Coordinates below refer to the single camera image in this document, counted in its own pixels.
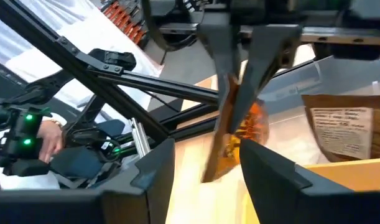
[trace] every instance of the white cloth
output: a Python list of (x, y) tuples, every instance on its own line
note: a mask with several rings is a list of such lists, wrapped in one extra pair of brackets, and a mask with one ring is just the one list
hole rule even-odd
[[(162, 67), (158, 67), (135, 43), (124, 35), (98, 8), (89, 0), (21, 0), (31, 11), (39, 16), (59, 35), (65, 36), (82, 52), (93, 49), (117, 52), (131, 52), (136, 58), (134, 72), (158, 77)], [(46, 57), (10, 27), (0, 21), (0, 62), (18, 74), (27, 82), (52, 75), (61, 68)], [(121, 88), (143, 108), (147, 108), (151, 97), (137, 89)], [(76, 107), (79, 102), (93, 93), (77, 80), (66, 84), (55, 97), (70, 106)], [(127, 119), (113, 110), (109, 105), (103, 108), (110, 117)], [(96, 121), (104, 119), (98, 116)], [(130, 130), (126, 125), (124, 132)], [(52, 174), (36, 177), (6, 177), (1, 174), (0, 183), (4, 189), (57, 189), (58, 183)]]

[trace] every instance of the gray floor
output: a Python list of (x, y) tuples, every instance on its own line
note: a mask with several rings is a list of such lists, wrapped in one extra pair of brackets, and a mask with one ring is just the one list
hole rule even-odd
[[(148, 43), (146, 54), (157, 63), (162, 60), (164, 51), (158, 48), (155, 43)], [(197, 42), (191, 47), (186, 47), (176, 52), (169, 52), (165, 57), (165, 67), (160, 75), (163, 79), (196, 84), (214, 75), (215, 66), (202, 45)], [(171, 96), (158, 95), (164, 101), (170, 102), (175, 98)], [(153, 110), (162, 104), (155, 99), (151, 100), (149, 110)]]

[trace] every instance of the clear plastic bin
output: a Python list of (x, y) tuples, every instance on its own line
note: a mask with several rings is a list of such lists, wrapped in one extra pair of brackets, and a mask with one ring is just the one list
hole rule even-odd
[(274, 78), (259, 95), (269, 113), (266, 146), (300, 165), (329, 162), (315, 142), (301, 98), (317, 94), (380, 95), (380, 60), (328, 57)]

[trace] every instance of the black bracket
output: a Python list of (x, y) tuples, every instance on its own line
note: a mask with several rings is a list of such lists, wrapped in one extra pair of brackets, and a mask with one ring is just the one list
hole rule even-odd
[(198, 38), (215, 62), (220, 110), (227, 98), (228, 79), (238, 79), (240, 66), (238, 32), (238, 26), (230, 25), (229, 13), (214, 9), (205, 11), (203, 20), (197, 27)]
[(280, 68), (290, 68), (300, 44), (300, 26), (256, 26), (249, 46), (248, 64), (234, 104), (229, 132), (237, 130), (254, 99)]
[(54, 95), (60, 91), (61, 87), (72, 79), (73, 76), (70, 73), (61, 70), (53, 75), (29, 83), (25, 87), (25, 93), (7, 99), (6, 103), (15, 105), (24, 105), (27, 103), (43, 105), (49, 102)]
[(104, 104), (105, 102), (103, 99), (97, 95), (93, 95), (89, 102), (86, 104), (83, 111), (79, 114), (78, 119), (72, 123), (68, 123), (63, 127), (63, 134), (65, 136), (66, 145), (70, 147), (75, 145), (75, 143), (71, 141), (71, 136), (74, 131), (93, 127), (94, 120), (100, 113)]

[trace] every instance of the brown paper label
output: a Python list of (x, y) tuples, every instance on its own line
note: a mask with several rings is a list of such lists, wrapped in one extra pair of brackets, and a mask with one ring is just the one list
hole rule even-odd
[(372, 108), (311, 108), (317, 141), (328, 152), (371, 157)]

